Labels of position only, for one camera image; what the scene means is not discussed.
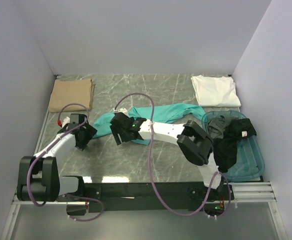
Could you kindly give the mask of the teal t shirt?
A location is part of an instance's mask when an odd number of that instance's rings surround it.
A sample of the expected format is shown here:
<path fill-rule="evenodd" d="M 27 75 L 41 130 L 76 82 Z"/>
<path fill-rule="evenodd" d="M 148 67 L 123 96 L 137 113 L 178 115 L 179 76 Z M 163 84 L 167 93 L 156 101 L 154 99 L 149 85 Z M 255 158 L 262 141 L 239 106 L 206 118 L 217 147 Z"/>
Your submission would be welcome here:
<path fill-rule="evenodd" d="M 128 111 L 128 116 L 134 117 L 135 119 L 150 119 L 151 113 L 151 106 L 132 107 L 132 109 Z M 153 120 L 159 123 L 171 124 L 188 114 L 192 114 L 196 119 L 201 121 L 206 112 L 201 106 L 188 103 L 155 106 Z M 93 137 L 94 139 L 112 134 L 110 125 L 114 115 L 113 112 L 104 113 L 93 123 L 93 127 L 97 130 L 97 133 Z"/>

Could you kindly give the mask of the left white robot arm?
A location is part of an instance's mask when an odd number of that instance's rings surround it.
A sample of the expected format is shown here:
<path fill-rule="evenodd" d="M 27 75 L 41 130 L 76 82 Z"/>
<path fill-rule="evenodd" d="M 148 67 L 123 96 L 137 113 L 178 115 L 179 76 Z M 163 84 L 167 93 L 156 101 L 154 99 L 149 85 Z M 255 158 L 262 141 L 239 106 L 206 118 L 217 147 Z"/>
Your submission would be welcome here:
<path fill-rule="evenodd" d="M 86 195 L 83 177 L 60 176 L 58 161 L 74 148 L 84 150 L 97 133 L 85 114 L 72 113 L 70 120 L 57 132 L 54 140 L 33 156 L 24 156 L 19 163 L 16 195 L 19 201 L 54 202 L 69 195 L 74 201 Z"/>

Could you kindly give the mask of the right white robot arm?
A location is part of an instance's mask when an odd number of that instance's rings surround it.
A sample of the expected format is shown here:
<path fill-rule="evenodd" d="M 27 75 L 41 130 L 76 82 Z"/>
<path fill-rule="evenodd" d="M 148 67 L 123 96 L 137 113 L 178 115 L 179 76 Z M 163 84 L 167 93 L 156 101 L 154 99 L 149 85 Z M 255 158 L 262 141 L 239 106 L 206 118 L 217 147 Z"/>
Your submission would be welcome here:
<path fill-rule="evenodd" d="M 110 121 L 110 129 L 117 145 L 155 140 L 178 146 L 186 160 L 198 166 L 207 197 L 216 200 L 223 194 L 225 181 L 214 159 L 213 140 L 195 121 L 170 124 L 118 112 Z"/>

